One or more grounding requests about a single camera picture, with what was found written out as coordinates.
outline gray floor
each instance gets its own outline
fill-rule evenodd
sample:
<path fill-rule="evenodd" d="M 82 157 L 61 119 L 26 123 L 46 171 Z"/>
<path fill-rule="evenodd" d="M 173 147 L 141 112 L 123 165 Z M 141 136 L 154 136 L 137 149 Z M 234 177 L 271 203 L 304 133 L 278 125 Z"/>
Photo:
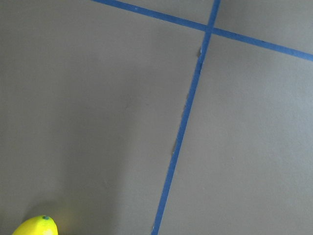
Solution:
<path fill-rule="evenodd" d="M 128 3 L 207 23 L 212 0 Z M 313 52 L 310 0 L 222 0 L 216 27 Z M 89 0 L 0 4 L 0 234 L 147 235 L 203 32 Z M 307 235 L 313 63 L 213 36 L 161 235 Z"/>

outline lemon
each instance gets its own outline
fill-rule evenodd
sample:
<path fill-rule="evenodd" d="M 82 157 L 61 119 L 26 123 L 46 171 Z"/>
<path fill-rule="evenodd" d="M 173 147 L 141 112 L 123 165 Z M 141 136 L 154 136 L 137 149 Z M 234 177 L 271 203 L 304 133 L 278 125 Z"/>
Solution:
<path fill-rule="evenodd" d="M 58 229 L 51 217 L 40 215 L 23 222 L 12 235 L 58 235 Z"/>

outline blue tape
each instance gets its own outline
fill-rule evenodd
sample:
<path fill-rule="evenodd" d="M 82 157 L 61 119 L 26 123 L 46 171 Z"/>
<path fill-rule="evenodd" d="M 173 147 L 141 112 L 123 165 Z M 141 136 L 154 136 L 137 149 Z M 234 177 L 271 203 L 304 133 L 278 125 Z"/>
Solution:
<path fill-rule="evenodd" d="M 264 42 L 264 41 L 259 40 L 259 39 L 255 39 L 255 38 L 251 38 L 251 37 L 244 36 L 241 34 L 229 32 L 229 31 L 219 29 L 219 28 L 214 28 L 212 33 L 219 35 L 219 36 L 222 36 L 222 37 L 230 38 L 230 39 L 233 39 L 236 41 L 248 43 L 251 45 L 263 47 L 263 48 L 270 49 L 270 50 L 275 50 L 277 52 L 281 52 L 281 53 L 284 53 L 287 55 L 292 55 L 295 57 L 299 57 L 301 59 L 313 61 L 313 55 L 312 54 L 308 54 L 308 53 L 305 53 L 305 52 L 302 52 L 299 50 L 295 50 L 295 49 L 291 49 L 288 47 L 283 47 L 283 46 L 280 46 L 280 45 L 277 45 L 274 43 Z"/>
<path fill-rule="evenodd" d="M 189 21 L 189 20 L 185 20 L 179 17 L 175 17 L 175 16 L 171 16 L 171 15 L 167 15 L 167 14 L 163 14 L 157 11 L 152 11 L 146 8 L 142 8 L 139 6 L 135 6 L 135 5 L 131 5 L 128 3 L 124 3 L 121 1 L 116 1 L 116 0 L 93 0 L 99 3 L 103 3 L 105 5 L 109 5 L 109 6 L 114 6 L 117 8 L 121 8 L 127 11 L 132 11 L 132 12 L 136 12 L 142 15 L 146 15 L 146 16 L 150 16 L 153 18 L 157 18 L 163 21 L 168 21 L 171 23 L 175 23 L 175 24 L 179 24 L 182 26 L 186 26 L 189 28 L 194 28 L 200 31 L 205 31 L 206 29 L 206 25 L 201 24 L 201 23 L 197 23 L 197 22 L 193 22 L 193 21 Z"/>
<path fill-rule="evenodd" d="M 174 153 L 172 155 L 171 161 L 170 161 L 170 165 L 168 168 L 168 172 L 166 175 L 166 179 L 165 179 L 165 183 L 164 183 L 164 187 L 163 187 L 163 191 L 162 191 L 162 195 L 161 195 L 161 199 L 159 202 L 159 206 L 156 212 L 156 218 L 155 218 L 155 223 L 154 223 L 154 227 L 153 230 L 151 232 L 151 235 L 157 235 L 158 231 L 160 229 L 160 225 L 162 222 L 162 218 L 163 218 L 163 213 L 165 210 L 165 206 L 166 206 L 166 201 L 168 198 L 168 194 L 170 191 L 170 187 L 171 187 L 171 183 L 173 180 L 173 176 L 174 176 L 174 172 L 175 172 L 175 168 L 176 168 L 176 164 L 178 161 L 178 157 L 179 157 L 179 152 L 180 152 L 180 148 L 181 148 L 181 144 L 183 141 L 183 137 L 184 137 L 184 133 L 186 130 L 186 126 L 187 126 L 187 122 L 188 122 L 188 118 L 190 115 L 190 111 L 191 111 L 191 106 L 195 97 L 195 93 L 196 93 L 196 89 L 198 86 L 198 82 L 199 82 L 199 78 L 200 78 L 200 73 L 202 70 L 202 65 L 206 56 L 206 52 L 210 43 L 210 39 L 211 39 L 211 35 L 212 35 L 212 30 L 214 27 L 214 23 L 216 20 L 216 16 L 219 10 L 219 6 L 220 6 L 220 2 L 221 0 L 214 0 L 213 3 L 213 7 L 211 10 L 211 15 L 210 15 L 210 19 L 205 31 L 205 35 L 204 35 L 204 39 L 202 42 L 202 47 L 201 47 L 201 55 L 198 58 L 197 61 L 197 65 L 195 68 L 195 72 L 193 75 L 193 79 L 190 85 L 190 89 L 189 89 L 189 94 L 188 94 L 188 98 L 186 101 L 186 105 L 185 105 L 185 109 L 182 115 L 182 119 L 180 122 L 180 127 L 179 127 L 179 131 L 177 134 L 177 138 L 176 138 L 176 146 L 175 146 L 175 150 Z"/>

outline blue stripe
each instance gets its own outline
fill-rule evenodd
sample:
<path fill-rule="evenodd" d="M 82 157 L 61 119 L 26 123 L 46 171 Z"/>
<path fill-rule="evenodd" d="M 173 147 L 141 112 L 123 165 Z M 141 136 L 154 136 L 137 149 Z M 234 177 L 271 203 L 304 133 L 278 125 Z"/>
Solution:
<path fill-rule="evenodd" d="M 240 42 L 244 42 L 244 43 L 248 43 L 251 45 L 255 45 L 258 47 L 263 47 L 266 49 L 270 49 L 270 50 L 275 50 L 277 52 L 281 52 L 287 55 L 292 55 L 295 57 L 299 57 L 301 59 L 305 59 L 305 60 L 311 60 L 313 61 L 313 55 L 312 54 L 308 54 L 299 50 L 295 50 L 295 49 L 291 49 L 288 47 L 283 47 L 274 43 L 268 43 L 259 39 L 255 39 L 255 38 L 251 38 L 248 36 L 244 36 L 241 34 L 237 34 L 237 33 L 233 33 L 233 32 L 229 32 L 223 29 L 219 29 L 219 28 L 214 28 L 213 29 L 213 34 L 222 36 L 222 37 L 226 37 L 226 38 L 230 38 L 236 41 L 240 41 Z"/>
<path fill-rule="evenodd" d="M 185 20 L 179 17 L 175 17 L 175 16 L 171 16 L 171 15 L 167 15 L 167 14 L 163 14 L 157 11 L 152 11 L 146 8 L 142 8 L 139 6 L 135 6 L 135 5 L 131 5 L 128 3 L 124 3 L 121 1 L 116 1 L 116 0 L 93 0 L 99 3 L 103 3 L 105 5 L 109 5 L 109 6 L 114 6 L 117 8 L 121 8 L 127 11 L 132 11 L 132 12 L 136 12 L 142 15 L 146 15 L 146 16 L 150 16 L 153 18 L 157 18 L 163 21 L 168 21 L 171 23 L 175 23 L 175 24 L 180 24 L 182 26 L 186 26 L 189 28 L 194 28 L 197 30 L 201 30 L 201 31 L 205 31 L 206 29 L 206 25 L 201 24 L 201 23 L 197 23 L 197 22 L 193 22 L 193 21 L 189 21 L 189 20 Z"/>
<path fill-rule="evenodd" d="M 202 47 L 201 47 L 201 55 L 198 58 L 197 61 L 197 65 L 195 68 L 195 72 L 194 72 L 194 76 L 190 85 L 190 89 L 189 89 L 189 95 L 186 101 L 186 105 L 185 105 L 185 109 L 182 115 L 182 119 L 181 119 L 181 123 L 180 123 L 180 127 L 179 127 L 179 131 L 177 134 L 177 138 L 176 138 L 176 146 L 175 146 L 175 150 L 174 153 L 172 155 L 171 161 L 170 161 L 170 165 L 168 168 L 168 172 L 166 175 L 166 179 L 165 179 L 165 183 L 164 183 L 164 187 L 163 187 L 163 191 L 162 191 L 162 195 L 161 195 L 161 199 L 159 202 L 159 206 L 156 212 L 156 218 L 155 218 L 155 223 L 154 223 L 154 227 L 153 230 L 151 232 L 151 235 L 157 235 L 158 231 L 160 229 L 160 225 L 161 225 L 161 221 L 162 221 L 162 217 L 163 217 L 163 213 L 164 213 L 164 209 L 166 206 L 166 201 L 168 198 L 168 194 L 170 191 L 170 187 L 171 187 L 171 183 L 173 180 L 173 176 L 174 176 L 174 171 L 176 168 L 176 164 L 178 161 L 178 157 L 179 157 L 179 152 L 180 152 L 180 148 L 181 148 L 181 144 L 183 141 L 183 137 L 184 137 L 184 133 L 186 130 L 186 126 L 187 126 L 187 122 L 188 122 L 188 118 L 190 115 L 190 111 L 191 111 L 191 106 L 195 97 L 195 93 L 196 93 L 196 89 L 198 86 L 198 81 L 200 78 L 200 73 L 202 70 L 202 65 L 206 56 L 206 52 L 207 52 L 207 48 L 209 46 L 210 43 L 210 39 L 211 39 L 211 34 L 212 34 L 212 30 L 214 27 L 214 23 L 216 20 L 216 16 L 218 13 L 218 9 L 220 6 L 220 2 L 221 0 L 214 0 L 213 3 L 213 7 L 211 10 L 211 15 L 210 15 L 210 19 L 209 19 L 209 23 L 208 23 L 208 27 L 205 31 L 205 35 L 204 35 L 204 39 L 202 42 Z"/>

